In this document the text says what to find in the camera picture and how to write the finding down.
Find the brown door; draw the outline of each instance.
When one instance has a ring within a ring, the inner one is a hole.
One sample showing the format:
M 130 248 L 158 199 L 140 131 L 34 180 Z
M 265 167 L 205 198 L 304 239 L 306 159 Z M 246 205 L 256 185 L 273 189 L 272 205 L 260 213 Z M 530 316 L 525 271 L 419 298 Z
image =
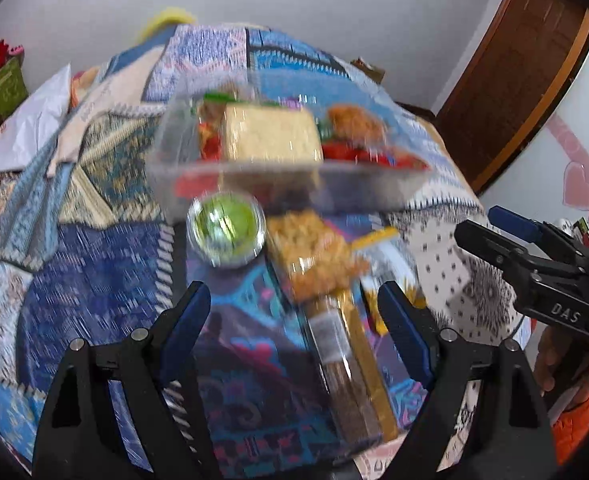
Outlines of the brown door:
M 501 3 L 437 116 L 447 150 L 475 191 L 497 176 L 554 101 L 578 59 L 578 52 L 569 58 L 577 41 L 583 49 L 587 34 L 582 42 L 578 36 L 589 32 L 588 17 L 574 0 Z

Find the patchwork bedspread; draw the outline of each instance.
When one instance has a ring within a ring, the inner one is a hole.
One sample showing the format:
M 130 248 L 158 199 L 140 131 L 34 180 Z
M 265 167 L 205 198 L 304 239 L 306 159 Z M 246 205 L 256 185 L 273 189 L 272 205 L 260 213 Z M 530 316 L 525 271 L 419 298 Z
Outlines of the patchwork bedspread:
M 357 69 L 281 32 L 172 27 L 103 65 L 30 166 L 0 175 L 0 437 L 28 470 L 44 400 L 68 343 L 76 337 L 114 342 L 151 325 L 192 280 L 212 292 L 212 314 L 194 357 L 223 475 L 266 474 L 337 449 L 301 331 L 275 293 L 265 260 L 236 271 L 210 269 L 177 243 L 184 232 L 165 224 L 146 182 L 144 154 L 181 74 L 246 68 L 344 77 L 385 109 L 400 142 L 435 167 L 434 177 L 403 211 L 327 220 L 348 240 L 397 227 L 439 325 L 489 344 L 508 336 L 527 340 L 529 323 L 514 311 L 512 289 L 493 267 L 456 247 L 458 222 L 487 219 L 411 113 Z M 177 283 L 177 276 L 185 279 Z M 359 307 L 394 412 L 407 429 L 425 391 L 408 377 L 389 336 L 370 331 Z M 477 387 L 469 384 L 444 464 L 457 459 L 465 441 Z M 123 393 L 116 387 L 111 393 L 131 461 L 149 468 Z M 180 410 L 173 413 L 181 424 Z M 402 440 L 357 457 L 364 478 L 380 476 Z

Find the silver rivet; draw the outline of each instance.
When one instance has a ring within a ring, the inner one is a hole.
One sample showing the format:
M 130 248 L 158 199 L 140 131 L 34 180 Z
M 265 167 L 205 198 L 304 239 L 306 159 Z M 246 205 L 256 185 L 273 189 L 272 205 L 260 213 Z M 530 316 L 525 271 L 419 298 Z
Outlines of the silver rivet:
M 505 341 L 503 341 L 503 344 L 505 345 L 505 348 L 507 348 L 511 352 L 516 352 L 517 350 L 521 349 L 519 343 L 517 343 L 514 339 L 506 339 Z
M 135 341 L 143 341 L 148 336 L 148 329 L 147 328 L 135 328 L 130 333 L 130 337 Z
M 70 350 L 74 351 L 74 352 L 78 352 L 79 350 L 81 350 L 83 348 L 83 345 L 85 345 L 85 341 L 83 339 L 81 339 L 80 337 L 73 339 L 70 342 Z
M 443 339 L 444 341 L 449 341 L 450 343 L 452 341 L 455 341 L 455 339 L 459 336 L 451 328 L 444 328 L 443 330 L 441 330 L 441 333 L 439 335 L 441 336 L 441 339 Z

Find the pink heart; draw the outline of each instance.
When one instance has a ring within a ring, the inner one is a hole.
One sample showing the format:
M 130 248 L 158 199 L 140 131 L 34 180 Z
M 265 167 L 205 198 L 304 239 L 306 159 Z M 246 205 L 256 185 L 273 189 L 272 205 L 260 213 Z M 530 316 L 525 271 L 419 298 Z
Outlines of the pink heart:
M 563 203 L 581 211 L 589 211 L 589 182 L 583 164 L 571 162 L 563 175 Z

